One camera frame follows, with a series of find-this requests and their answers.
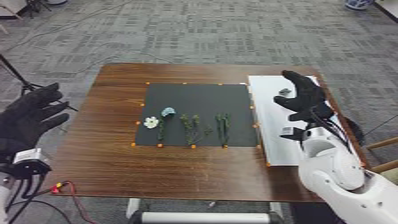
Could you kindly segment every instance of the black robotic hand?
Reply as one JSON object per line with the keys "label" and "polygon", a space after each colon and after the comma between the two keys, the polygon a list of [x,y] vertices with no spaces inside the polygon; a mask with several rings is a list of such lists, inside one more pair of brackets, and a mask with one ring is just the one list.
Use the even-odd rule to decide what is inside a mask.
{"label": "black robotic hand", "polygon": [[0,154],[32,149],[44,132],[67,121],[69,115],[57,115],[67,102],[50,105],[60,98],[55,83],[30,92],[7,106],[0,114]]}
{"label": "black robotic hand", "polygon": [[289,121],[313,122],[311,110],[321,119],[332,117],[334,112],[325,104],[325,92],[313,80],[293,71],[282,71],[284,78],[295,84],[297,96],[273,97],[273,102],[297,113],[289,115]]}

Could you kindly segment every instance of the black mat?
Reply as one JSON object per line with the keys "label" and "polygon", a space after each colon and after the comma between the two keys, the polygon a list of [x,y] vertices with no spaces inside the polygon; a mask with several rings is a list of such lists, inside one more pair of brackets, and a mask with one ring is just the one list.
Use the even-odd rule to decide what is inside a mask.
{"label": "black mat", "polygon": [[165,123],[163,145],[183,146],[185,130],[179,117],[183,114],[201,117],[201,131],[206,125],[213,133],[197,143],[204,146],[220,146],[217,135],[217,113],[231,113],[229,146],[252,147],[257,144],[256,129],[252,128],[250,97],[245,85],[208,84],[151,84],[145,92],[145,107],[142,110],[140,126],[135,136],[137,145],[156,145],[158,128],[147,129],[144,120],[160,113],[165,107],[176,109],[177,114]]}
{"label": "black mat", "polygon": [[344,224],[325,203],[289,203],[295,224]]}

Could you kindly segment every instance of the floor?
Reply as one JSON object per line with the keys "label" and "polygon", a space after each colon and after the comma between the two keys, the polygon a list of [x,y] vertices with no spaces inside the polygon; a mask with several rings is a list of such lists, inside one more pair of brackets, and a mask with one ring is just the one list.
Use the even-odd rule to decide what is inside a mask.
{"label": "floor", "polygon": [[[368,132],[398,111],[398,26],[376,8],[355,12],[341,2],[69,0],[34,19],[26,14],[23,21],[0,21],[10,32],[0,33],[0,52],[32,82],[60,83],[74,107],[106,63],[311,65],[325,76],[344,116]],[[18,97],[19,83],[2,68],[0,92],[3,108]],[[396,125],[398,119],[368,134],[368,143],[398,135]],[[42,138],[39,145],[51,155],[64,135],[55,129]],[[375,154],[364,152],[371,165],[398,159],[391,147]],[[73,223],[83,223],[71,200],[44,199],[66,210]],[[99,223],[126,223],[126,199],[83,198],[83,203]],[[144,204],[151,208],[208,210],[204,202]],[[266,203],[224,206],[231,211],[268,210]],[[19,223],[62,221],[37,205]]]}

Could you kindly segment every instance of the white paper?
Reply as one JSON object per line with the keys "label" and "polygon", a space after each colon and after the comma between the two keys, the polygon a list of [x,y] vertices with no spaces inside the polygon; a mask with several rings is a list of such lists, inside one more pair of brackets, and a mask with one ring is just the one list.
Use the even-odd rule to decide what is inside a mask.
{"label": "white paper", "polygon": [[[304,158],[302,148],[298,141],[281,138],[282,129],[286,127],[297,127],[305,129],[305,122],[288,120],[289,115],[295,113],[273,102],[273,97],[279,95],[279,91],[288,88],[288,98],[295,97],[295,86],[288,79],[281,75],[275,76],[249,76],[252,100],[256,105],[256,116],[259,122],[259,133],[265,144],[266,160],[272,166],[297,166],[298,161]],[[341,126],[337,117],[330,120]]]}

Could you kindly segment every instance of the cable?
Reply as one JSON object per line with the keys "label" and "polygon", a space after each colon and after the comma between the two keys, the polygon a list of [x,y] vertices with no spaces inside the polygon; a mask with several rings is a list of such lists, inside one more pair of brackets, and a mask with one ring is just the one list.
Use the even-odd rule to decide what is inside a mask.
{"label": "cable", "polygon": [[158,56],[154,56],[153,54],[144,53],[144,52],[140,52],[140,54],[149,55],[154,59],[158,59],[158,60],[161,60],[161,61],[169,62],[170,64],[174,64],[174,63],[172,63],[172,61],[169,61],[167,59],[160,58],[160,57],[158,57]]}
{"label": "cable", "polygon": [[366,132],[364,136],[389,123],[389,121],[398,117],[398,114],[382,122],[382,124]]}
{"label": "cable", "polygon": [[78,112],[78,109],[76,109],[73,106],[67,105],[66,108],[67,108],[69,110],[73,110],[74,112]]}
{"label": "cable", "polygon": [[89,65],[80,71],[73,72],[71,74],[78,74],[78,73],[85,72],[85,71],[89,70],[89,68],[90,68],[98,63],[101,63],[103,61],[106,61],[106,60],[108,60],[110,58],[114,58],[114,57],[119,57],[119,56],[114,55],[114,56],[103,58],[101,60],[94,61],[94,62],[90,63],[90,65]]}
{"label": "cable", "polygon": [[[16,41],[16,43],[19,43],[25,39],[28,39],[28,36],[30,36],[30,33],[32,31],[39,30],[41,26],[48,23],[51,17],[55,17],[58,15],[58,13],[53,13],[46,18],[42,18],[44,22],[32,28],[28,34],[23,36],[23,38],[19,38],[19,40]],[[3,50],[3,52],[9,52],[12,49],[14,49],[16,46],[12,46],[7,50]]]}
{"label": "cable", "polygon": [[28,177],[28,185],[26,185],[26,188],[25,188],[25,191],[23,191],[23,194],[21,194],[21,198],[23,199],[28,199],[32,195],[28,195],[28,191],[32,189],[32,176]]}
{"label": "cable", "polygon": [[16,221],[19,215],[21,215],[21,212],[23,212],[23,210],[25,210],[25,208],[26,208],[26,206],[28,206],[32,200],[34,200],[34,197],[35,197],[35,194],[37,194],[37,192],[39,192],[41,185],[42,185],[42,182],[44,182],[44,178],[46,178],[46,174],[41,174],[39,182],[37,182],[35,189],[34,189],[34,193],[30,194],[28,200],[25,201],[25,204],[23,204],[23,206],[21,206],[21,208],[19,208],[19,210],[18,210],[18,212],[16,212],[16,214],[14,214],[14,216],[12,216],[12,218],[10,218],[10,220],[9,220],[9,224],[14,223],[14,221]]}
{"label": "cable", "polygon": [[76,198],[76,187],[74,187],[74,184],[73,184],[71,181],[66,181],[64,183],[67,183],[69,186],[71,186],[71,197],[73,197],[73,202],[74,202],[74,205],[76,205],[76,208],[78,208],[78,212],[80,212],[82,219],[90,224],[96,224],[96,222],[92,221],[92,219],[89,217],[87,211],[83,209],[83,205],[82,205],[82,203],[78,201],[78,198]]}
{"label": "cable", "polygon": [[[16,202],[16,203],[10,205],[10,207],[12,207],[14,205],[25,203],[25,202],[26,202],[26,201],[19,201],[19,202]],[[71,219],[67,218],[66,213],[62,212],[62,210],[60,210],[60,209],[58,209],[48,202],[39,201],[39,200],[32,200],[30,203],[41,203],[41,204],[44,204],[46,206],[50,206],[50,207],[53,208],[53,210],[58,212],[58,214],[62,215],[67,224],[71,224]]]}
{"label": "cable", "polygon": [[101,13],[105,13],[106,11],[110,11],[112,9],[115,9],[117,7],[124,6],[128,3],[131,3],[133,0],[130,0],[128,2],[121,3],[119,5],[108,7],[106,9],[99,9],[98,11],[94,11],[90,13],[90,15],[87,17],[83,17],[76,22],[69,23],[67,25],[60,26],[57,29],[50,30],[48,32],[44,33],[39,33],[35,34],[26,41],[23,41],[21,43],[18,43],[3,52],[9,52],[16,47],[19,47],[23,44],[26,44],[30,42],[32,39],[35,39],[39,36],[44,36],[51,33],[57,33],[67,29],[71,29],[78,24],[80,22],[83,22],[83,20],[87,20],[90,17],[94,17],[96,15],[99,15]]}
{"label": "cable", "polygon": [[344,142],[348,142],[348,136],[346,136],[346,134],[344,134],[343,128],[339,127],[339,125],[336,124],[336,122],[334,122],[330,119],[327,119],[327,122],[329,122],[329,123],[332,124],[332,126],[337,128],[339,133],[341,133],[343,136],[344,136]]}
{"label": "cable", "polygon": [[332,135],[337,137],[337,139],[341,140],[341,143],[344,144],[346,146],[346,149],[348,149],[348,152],[352,153],[352,149],[350,149],[350,144],[348,142],[344,141],[344,139],[341,138],[341,135],[337,134],[337,132],[332,130],[330,126],[327,125],[325,121],[320,119],[316,113],[314,113],[314,107],[311,107],[309,109],[309,113],[311,113],[311,117],[318,123],[318,125],[327,129],[327,131],[332,133]]}
{"label": "cable", "polygon": [[35,197],[41,196],[46,193],[58,193],[58,189],[67,185],[67,182],[60,182],[57,183],[48,189],[44,189],[42,191],[37,192]]}
{"label": "cable", "polygon": [[9,71],[9,68],[0,64],[0,66],[2,66],[2,68],[3,68],[3,70],[5,70],[5,72],[9,73],[9,75],[16,78],[16,75],[12,74],[12,72]]}
{"label": "cable", "polygon": [[7,207],[5,207],[5,213],[9,212],[9,209],[10,209],[14,200],[16,200],[16,197],[18,197],[18,195],[19,195],[21,187],[23,187],[23,179],[19,180],[19,186],[18,186],[18,189],[16,189],[16,193],[14,193],[14,196],[12,196],[10,200],[9,200],[9,205],[7,205]]}

